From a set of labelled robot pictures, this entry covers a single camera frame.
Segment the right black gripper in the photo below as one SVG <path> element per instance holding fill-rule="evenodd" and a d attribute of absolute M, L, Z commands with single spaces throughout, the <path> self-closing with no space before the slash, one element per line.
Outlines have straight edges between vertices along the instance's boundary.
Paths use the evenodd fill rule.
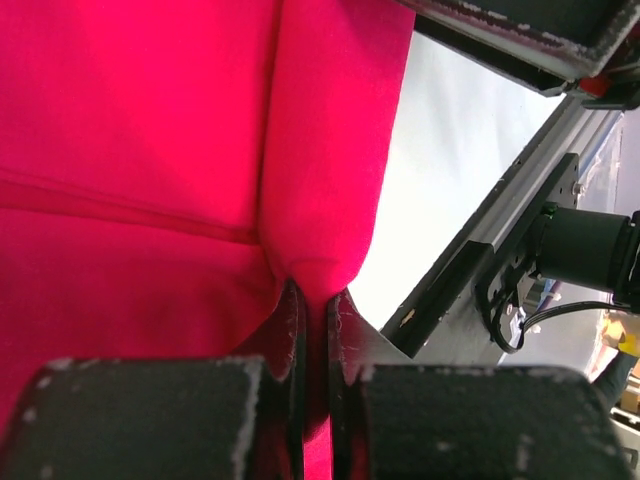
<path fill-rule="evenodd" d="M 639 105 L 639 4 L 408 1 L 415 32 L 545 97 Z"/>

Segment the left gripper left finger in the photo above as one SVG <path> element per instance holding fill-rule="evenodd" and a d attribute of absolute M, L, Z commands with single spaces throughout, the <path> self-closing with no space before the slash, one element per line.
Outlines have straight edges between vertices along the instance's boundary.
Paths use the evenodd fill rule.
<path fill-rule="evenodd" d="M 224 357 L 48 363 L 2 437 L 2 477 L 302 478 L 305 323 L 290 283 Z"/>

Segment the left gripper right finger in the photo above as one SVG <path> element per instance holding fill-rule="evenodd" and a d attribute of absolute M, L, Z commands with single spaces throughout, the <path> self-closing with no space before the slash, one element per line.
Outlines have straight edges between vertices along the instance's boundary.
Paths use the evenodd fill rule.
<path fill-rule="evenodd" d="M 624 479 L 602 402 L 561 367 L 424 365 L 328 306 L 332 474 L 337 479 Z"/>

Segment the red t-shirt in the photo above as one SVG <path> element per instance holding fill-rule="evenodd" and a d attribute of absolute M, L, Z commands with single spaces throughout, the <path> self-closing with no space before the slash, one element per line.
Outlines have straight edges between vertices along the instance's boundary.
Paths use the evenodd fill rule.
<path fill-rule="evenodd" d="M 1 417 L 45 362 L 225 356 L 287 280 L 304 473 L 326 307 L 371 241 L 415 16 L 394 1 L 1 5 Z"/>

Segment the black arm base motor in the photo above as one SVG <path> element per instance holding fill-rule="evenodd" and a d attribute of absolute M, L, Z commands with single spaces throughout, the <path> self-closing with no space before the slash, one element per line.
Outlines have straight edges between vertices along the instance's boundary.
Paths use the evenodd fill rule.
<path fill-rule="evenodd" d="M 639 213 L 561 208 L 551 204 L 529 230 L 535 272 L 544 278 L 612 295 L 639 311 Z"/>

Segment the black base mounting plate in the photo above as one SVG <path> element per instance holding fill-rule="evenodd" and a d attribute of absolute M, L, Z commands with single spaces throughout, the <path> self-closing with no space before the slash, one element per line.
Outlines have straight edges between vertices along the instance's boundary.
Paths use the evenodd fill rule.
<path fill-rule="evenodd" d="M 573 207 L 579 156 L 565 154 L 497 250 L 467 241 L 441 274 L 422 278 L 381 330 L 407 357 L 426 364 L 494 364 L 492 318 L 530 285 L 525 236 L 548 202 Z"/>

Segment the aluminium frame rail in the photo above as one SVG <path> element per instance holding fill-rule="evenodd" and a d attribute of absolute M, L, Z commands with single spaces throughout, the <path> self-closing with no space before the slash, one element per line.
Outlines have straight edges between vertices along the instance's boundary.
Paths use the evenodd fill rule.
<path fill-rule="evenodd" d="M 562 157 L 584 155 L 620 116 L 615 110 L 586 109 L 578 99 L 562 100 L 423 278 L 437 278 L 467 241 L 499 249 Z"/>

